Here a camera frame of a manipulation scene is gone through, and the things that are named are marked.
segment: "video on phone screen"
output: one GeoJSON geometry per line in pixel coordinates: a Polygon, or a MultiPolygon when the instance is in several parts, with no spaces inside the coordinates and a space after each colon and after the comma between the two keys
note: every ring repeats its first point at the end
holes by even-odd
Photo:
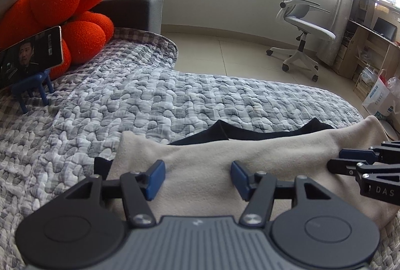
{"type": "Polygon", "coordinates": [[[0,53],[0,88],[54,67],[60,64],[62,59],[57,28],[17,43],[0,53]]]}

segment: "gray curtain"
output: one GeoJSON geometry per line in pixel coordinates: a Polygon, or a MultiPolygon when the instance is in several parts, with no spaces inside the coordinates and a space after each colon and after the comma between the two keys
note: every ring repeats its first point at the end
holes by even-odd
{"type": "Polygon", "coordinates": [[[352,5],[353,0],[337,0],[335,9],[331,12],[328,29],[336,35],[336,39],[332,42],[323,41],[317,52],[317,57],[330,66],[333,65],[341,45],[352,5]]]}

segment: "beige cloth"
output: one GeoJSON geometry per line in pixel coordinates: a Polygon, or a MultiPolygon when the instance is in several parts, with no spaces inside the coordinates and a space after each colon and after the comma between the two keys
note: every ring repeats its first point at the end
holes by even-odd
{"type": "MultiPolygon", "coordinates": [[[[232,185],[232,161],[243,162],[250,171],[266,171],[279,180],[292,181],[307,175],[355,206],[383,228],[398,207],[363,197],[354,177],[328,172],[327,161],[343,148],[368,149],[387,140],[375,117],[367,117],[343,129],[323,130],[296,137],[261,141],[215,141],[188,146],[163,145],[132,132],[122,133],[108,179],[129,171],[145,171],[156,160],[166,164],[166,179],[149,205],[157,219],[162,215],[233,215],[237,220],[246,202],[232,185]]],[[[290,209],[288,200],[276,200],[274,214],[290,209]]],[[[122,203],[112,209],[123,217],[122,203]]]]}

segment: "orange plush toy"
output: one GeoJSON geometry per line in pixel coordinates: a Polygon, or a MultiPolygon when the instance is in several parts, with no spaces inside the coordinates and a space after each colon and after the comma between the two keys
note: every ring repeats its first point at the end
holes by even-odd
{"type": "Polygon", "coordinates": [[[0,21],[0,50],[61,25],[64,62],[51,69],[58,78],[71,64],[89,61],[113,36],[105,15],[89,12],[101,0],[18,0],[0,21]]]}

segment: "black monitor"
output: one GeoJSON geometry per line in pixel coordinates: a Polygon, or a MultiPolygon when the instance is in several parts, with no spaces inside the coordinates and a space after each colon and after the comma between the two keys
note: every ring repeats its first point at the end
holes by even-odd
{"type": "Polygon", "coordinates": [[[393,24],[387,22],[386,20],[378,17],[377,22],[373,28],[373,31],[382,35],[384,38],[388,39],[389,41],[393,41],[395,37],[397,27],[393,24]]]}

